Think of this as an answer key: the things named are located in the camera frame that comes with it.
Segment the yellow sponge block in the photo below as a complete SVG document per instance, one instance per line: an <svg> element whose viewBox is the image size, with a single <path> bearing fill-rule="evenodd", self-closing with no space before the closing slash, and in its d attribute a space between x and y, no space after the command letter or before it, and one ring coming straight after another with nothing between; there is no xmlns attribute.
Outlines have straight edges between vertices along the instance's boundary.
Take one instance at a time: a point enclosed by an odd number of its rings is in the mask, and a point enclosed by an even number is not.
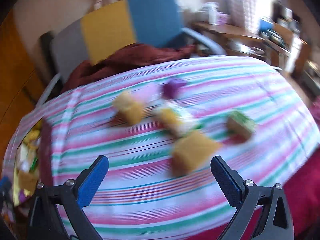
<svg viewBox="0 0 320 240"><path fill-rule="evenodd" d="M121 92L112 102L113 107L129 126L136 125L144 118L144 103L137 100L130 92Z"/></svg>

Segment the dark red storage box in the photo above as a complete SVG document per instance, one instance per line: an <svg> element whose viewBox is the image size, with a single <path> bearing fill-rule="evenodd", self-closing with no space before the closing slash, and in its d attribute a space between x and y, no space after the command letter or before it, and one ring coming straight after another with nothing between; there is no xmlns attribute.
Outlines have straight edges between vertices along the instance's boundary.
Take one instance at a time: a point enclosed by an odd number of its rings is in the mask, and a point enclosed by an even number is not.
<svg viewBox="0 0 320 240"><path fill-rule="evenodd" d="M19 206L31 197L39 182L53 185L52 176L52 127L41 118L28 129L16 148L12 199Z"/></svg>

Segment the green tea box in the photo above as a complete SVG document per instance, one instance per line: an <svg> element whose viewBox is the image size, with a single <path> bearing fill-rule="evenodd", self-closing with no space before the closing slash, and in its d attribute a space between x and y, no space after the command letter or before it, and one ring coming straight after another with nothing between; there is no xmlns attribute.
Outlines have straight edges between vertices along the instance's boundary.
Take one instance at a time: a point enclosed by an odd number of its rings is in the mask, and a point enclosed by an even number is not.
<svg viewBox="0 0 320 240"><path fill-rule="evenodd" d="M244 113L234 110L227 118L227 128L245 140L249 140L256 130L256 123Z"/></svg>

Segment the flat yellow sponge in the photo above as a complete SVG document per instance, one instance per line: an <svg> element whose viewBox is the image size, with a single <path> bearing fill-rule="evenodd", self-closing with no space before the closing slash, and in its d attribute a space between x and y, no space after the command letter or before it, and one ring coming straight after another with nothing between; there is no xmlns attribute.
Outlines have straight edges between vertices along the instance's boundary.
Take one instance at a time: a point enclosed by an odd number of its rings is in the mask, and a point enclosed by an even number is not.
<svg viewBox="0 0 320 240"><path fill-rule="evenodd" d="M171 152L173 175L190 174L201 167L221 147L221 143L210 139L199 130L193 130L174 144Z"/></svg>

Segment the striped bed cover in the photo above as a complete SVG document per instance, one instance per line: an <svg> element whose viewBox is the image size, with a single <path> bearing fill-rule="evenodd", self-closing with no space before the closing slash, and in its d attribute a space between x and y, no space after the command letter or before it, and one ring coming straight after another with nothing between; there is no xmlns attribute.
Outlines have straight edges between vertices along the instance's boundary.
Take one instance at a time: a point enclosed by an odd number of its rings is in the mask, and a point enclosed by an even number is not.
<svg viewBox="0 0 320 240"><path fill-rule="evenodd" d="M206 135L222 143L219 155L245 179L259 185L297 152L284 168L284 183L303 163L319 130L308 108L276 70L251 57L212 56L147 66L74 90L48 101L20 121L3 161L3 174L14 171L16 148L41 118L52 127L52 175L56 185L75 178L99 155L110 168L85 214L104 239L183 239L227 223L230 207L210 163L189 175L171 172L174 139L152 116L127 127L116 119L114 98L149 83L184 79L178 103L197 118ZM249 140L227 128L231 111L254 120Z"/></svg>

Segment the green bordered snack packet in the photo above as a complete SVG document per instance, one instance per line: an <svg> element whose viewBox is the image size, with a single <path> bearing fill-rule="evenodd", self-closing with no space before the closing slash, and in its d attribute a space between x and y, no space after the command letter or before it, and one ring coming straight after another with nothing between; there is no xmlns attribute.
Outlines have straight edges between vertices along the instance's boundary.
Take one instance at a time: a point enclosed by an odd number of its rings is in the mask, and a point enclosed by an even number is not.
<svg viewBox="0 0 320 240"><path fill-rule="evenodd" d="M188 110L180 105L167 104L153 110L156 118L176 137L185 137L193 130L202 127Z"/></svg>

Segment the pink plastic bottle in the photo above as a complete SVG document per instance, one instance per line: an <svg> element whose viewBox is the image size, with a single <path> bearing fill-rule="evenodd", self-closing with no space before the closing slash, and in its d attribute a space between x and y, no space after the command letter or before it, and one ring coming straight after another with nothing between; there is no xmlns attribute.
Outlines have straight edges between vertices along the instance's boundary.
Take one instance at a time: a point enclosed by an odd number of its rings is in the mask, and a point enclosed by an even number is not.
<svg viewBox="0 0 320 240"><path fill-rule="evenodd" d="M150 103L161 96L161 86L152 82L135 91L134 97L142 103Z"/></svg>

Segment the purple snack pouch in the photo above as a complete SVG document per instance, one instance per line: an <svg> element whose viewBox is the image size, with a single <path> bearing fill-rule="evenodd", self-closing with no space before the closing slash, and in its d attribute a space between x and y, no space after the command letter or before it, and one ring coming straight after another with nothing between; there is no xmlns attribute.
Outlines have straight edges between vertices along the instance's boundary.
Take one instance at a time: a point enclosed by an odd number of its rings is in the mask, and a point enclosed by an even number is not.
<svg viewBox="0 0 320 240"><path fill-rule="evenodd" d="M167 83L162 86L162 95L166 99L176 99L180 93L180 89L185 86L187 82L179 77L170 78Z"/></svg>

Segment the dark red garment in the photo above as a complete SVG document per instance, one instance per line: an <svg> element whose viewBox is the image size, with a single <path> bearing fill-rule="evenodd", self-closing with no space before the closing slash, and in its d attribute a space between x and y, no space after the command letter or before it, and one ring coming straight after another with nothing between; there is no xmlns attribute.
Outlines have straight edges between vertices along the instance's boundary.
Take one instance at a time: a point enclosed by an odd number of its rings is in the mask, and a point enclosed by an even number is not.
<svg viewBox="0 0 320 240"><path fill-rule="evenodd" d="M147 44L133 43L121 48L96 64L91 64L88 60L80 63L72 71L61 92L64 93L140 67L188 59L195 52L196 46L194 44L173 49L155 48Z"/></svg>

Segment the wooden desk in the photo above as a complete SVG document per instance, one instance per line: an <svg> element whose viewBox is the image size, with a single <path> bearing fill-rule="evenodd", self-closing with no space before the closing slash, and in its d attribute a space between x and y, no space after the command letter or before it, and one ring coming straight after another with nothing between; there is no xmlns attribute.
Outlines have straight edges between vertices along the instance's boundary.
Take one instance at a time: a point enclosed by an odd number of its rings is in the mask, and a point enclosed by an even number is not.
<svg viewBox="0 0 320 240"><path fill-rule="evenodd" d="M263 38L246 29L229 24L211 25L206 22L191 24L195 31L218 43L228 55L254 56L260 50L263 54Z"/></svg>

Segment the blue yellow grey chair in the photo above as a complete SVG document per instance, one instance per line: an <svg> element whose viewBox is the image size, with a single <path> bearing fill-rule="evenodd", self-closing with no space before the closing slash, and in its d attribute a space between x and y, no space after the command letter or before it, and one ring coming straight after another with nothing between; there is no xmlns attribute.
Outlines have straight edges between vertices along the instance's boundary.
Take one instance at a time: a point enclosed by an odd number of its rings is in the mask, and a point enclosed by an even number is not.
<svg viewBox="0 0 320 240"><path fill-rule="evenodd" d="M66 83L83 61L97 63L117 50L138 42L156 48L179 48L193 39L208 48L210 55L225 50L184 26L177 0L122 0L97 9L65 27L40 37L42 51L55 76L37 105L44 104L58 83Z"/></svg>

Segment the pink box on desk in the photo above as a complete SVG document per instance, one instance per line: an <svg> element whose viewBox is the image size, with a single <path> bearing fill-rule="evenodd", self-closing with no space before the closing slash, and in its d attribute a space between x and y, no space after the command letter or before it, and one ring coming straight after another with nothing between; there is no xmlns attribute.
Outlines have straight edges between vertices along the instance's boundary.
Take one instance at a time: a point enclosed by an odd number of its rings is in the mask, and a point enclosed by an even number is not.
<svg viewBox="0 0 320 240"><path fill-rule="evenodd" d="M225 25L230 22L230 15L229 14L224 14L222 12L218 12L217 14L217 24L218 25Z"/></svg>

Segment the white carton on desk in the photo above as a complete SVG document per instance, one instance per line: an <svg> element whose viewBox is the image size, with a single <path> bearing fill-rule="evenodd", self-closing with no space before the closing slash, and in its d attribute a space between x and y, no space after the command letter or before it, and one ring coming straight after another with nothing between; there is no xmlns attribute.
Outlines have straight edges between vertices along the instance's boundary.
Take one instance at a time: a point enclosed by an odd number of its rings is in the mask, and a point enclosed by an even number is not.
<svg viewBox="0 0 320 240"><path fill-rule="evenodd" d="M204 10L208 14L208 23L218 25L219 4L217 2L208 2L204 5Z"/></svg>

